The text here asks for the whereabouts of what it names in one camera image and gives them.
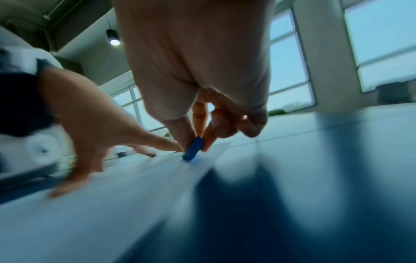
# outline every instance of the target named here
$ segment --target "dark ceiling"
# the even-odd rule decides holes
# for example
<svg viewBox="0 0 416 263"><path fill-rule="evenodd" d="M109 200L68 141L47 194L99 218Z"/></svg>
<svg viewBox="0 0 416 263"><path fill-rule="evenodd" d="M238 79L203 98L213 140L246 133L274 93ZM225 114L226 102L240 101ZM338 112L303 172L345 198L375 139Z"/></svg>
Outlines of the dark ceiling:
<svg viewBox="0 0 416 263"><path fill-rule="evenodd" d="M112 8L111 0L0 0L0 25L58 51Z"/></svg>

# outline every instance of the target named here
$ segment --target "paper sheet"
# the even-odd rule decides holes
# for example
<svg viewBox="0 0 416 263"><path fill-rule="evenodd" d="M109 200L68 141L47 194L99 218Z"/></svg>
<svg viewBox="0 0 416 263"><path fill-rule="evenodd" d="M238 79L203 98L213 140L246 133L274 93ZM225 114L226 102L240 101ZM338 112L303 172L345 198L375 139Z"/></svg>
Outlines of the paper sheet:
<svg viewBox="0 0 416 263"><path fill-rule="evenodd" d="M196 186L227 148L186 163L181 153L110 167L82 189L0 206L1 263L114 262Z"/></svg>

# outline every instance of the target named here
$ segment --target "hand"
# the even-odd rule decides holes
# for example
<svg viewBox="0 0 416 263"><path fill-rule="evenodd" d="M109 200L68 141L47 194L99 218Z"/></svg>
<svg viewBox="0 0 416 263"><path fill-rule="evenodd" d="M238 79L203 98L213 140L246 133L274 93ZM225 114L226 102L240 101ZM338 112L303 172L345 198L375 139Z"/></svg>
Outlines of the hand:
<svg viewBox="0 0 416 263"><path fill-rule="evenodd" d="M148 113L186 151L207 151L267 123L274 0L114 0L122 40ZM206 128L207 103L215 106ZM193 113L193 127L186 116Z"/></svg>
<svg viewBox="0 0 416 263"><path fill-rule="evenodd" d="M143 130L87 78L71 71L48 68L40 77L40 93L72 138L77 162L75 168L52 196L66 194L83 186L92 172L103 171L103 159L116 145L128 145L138 153L156 154L145 146L180 151L177 143Z"/></svg>

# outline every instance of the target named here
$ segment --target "eraser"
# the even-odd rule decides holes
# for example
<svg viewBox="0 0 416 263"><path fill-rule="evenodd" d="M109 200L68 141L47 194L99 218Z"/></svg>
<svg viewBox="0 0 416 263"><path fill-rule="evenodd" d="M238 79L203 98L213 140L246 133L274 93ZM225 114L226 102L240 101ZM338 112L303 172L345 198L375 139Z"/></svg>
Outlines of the eraser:
<svg viewBox="0 0 416 263"><path fill-rule="evenodd" d="M191 146L189 147L188 151L184 155L182 155L182 158L185 161L191 161L195 158L195 155L203 146L204 140L201 137L196 137L195 140L192 142Z"/></svg>

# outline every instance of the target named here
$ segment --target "glossy table surface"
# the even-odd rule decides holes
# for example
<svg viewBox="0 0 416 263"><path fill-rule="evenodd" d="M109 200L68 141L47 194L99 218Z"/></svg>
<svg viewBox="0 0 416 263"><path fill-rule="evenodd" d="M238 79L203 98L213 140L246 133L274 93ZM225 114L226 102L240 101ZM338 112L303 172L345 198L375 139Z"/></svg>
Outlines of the glossy table surface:
<svg viewBox="0 0 416 263"><path fill-rule="evenodd" d="M416 105L270 119L120 262L416 262Z"/></svg>

